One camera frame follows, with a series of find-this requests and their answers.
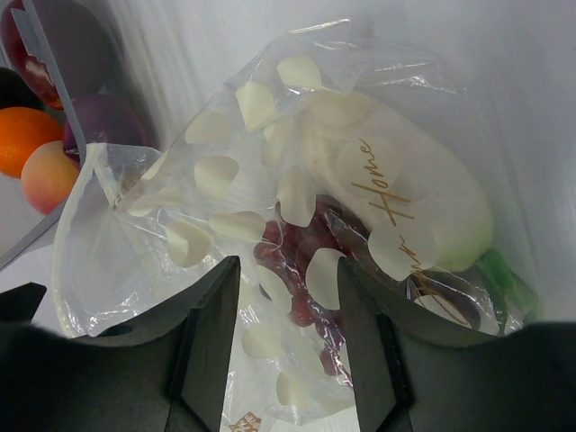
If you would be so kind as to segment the fake peach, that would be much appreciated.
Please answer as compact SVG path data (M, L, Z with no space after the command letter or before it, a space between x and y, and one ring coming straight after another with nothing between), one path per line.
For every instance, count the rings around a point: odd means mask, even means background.
M78 163L64 154L62 141L48 142L24 164L22 190L32 208L49 215L68 197L78 175Z

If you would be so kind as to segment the fake orange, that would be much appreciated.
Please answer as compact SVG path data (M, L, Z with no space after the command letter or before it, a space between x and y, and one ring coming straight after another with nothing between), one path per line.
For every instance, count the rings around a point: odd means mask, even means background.
M1 173L20 179L30 155L45 143L60 140L62 126L45 112L26 107L1 110Z

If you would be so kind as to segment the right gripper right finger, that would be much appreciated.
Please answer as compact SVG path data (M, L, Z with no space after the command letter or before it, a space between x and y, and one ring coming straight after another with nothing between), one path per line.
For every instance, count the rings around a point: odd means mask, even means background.
M464 328L343 258L337 286L363 431L572 431L575 327Z

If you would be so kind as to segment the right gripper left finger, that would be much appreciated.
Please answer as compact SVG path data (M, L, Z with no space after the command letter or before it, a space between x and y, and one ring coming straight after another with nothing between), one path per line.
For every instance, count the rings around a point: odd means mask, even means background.
M216 431L239 299L229 256L199 281L95 337L35 326L46 288L1 295L4 431Z

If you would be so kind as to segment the clear zip top bag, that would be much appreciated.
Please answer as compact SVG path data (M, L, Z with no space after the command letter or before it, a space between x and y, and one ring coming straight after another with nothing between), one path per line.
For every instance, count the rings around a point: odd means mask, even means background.
M508 179L480 168L493 141L465 90L426 53L353 39L345 24L294 31L232 77L165 152L87 147L58 224L52 283L62 328L95 336L240 260L236 327L220 430L315 429L355 404L337 269L355 260L400 297L497 336L474 264L397 281L371 258L369 231L302 162L298 115L323 95L385 104L450 149L479 181L505 253Z

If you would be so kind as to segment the fake dark red apple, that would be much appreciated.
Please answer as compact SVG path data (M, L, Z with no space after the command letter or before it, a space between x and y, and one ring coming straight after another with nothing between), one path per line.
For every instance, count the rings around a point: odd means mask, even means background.
M96 17L75 1L41 1L39 16L67 93L77 99L100 91L112 69L113 51ZM39 47L22 1L1 12L1 42L10 65L49 107L63 108L54 72Z

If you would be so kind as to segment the fake purple onion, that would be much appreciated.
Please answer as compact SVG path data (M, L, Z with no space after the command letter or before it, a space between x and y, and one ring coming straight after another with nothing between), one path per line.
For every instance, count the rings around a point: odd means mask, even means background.
M87 143L106 142L149 147L151 138L140 117L120 98L92 94L72 106Z

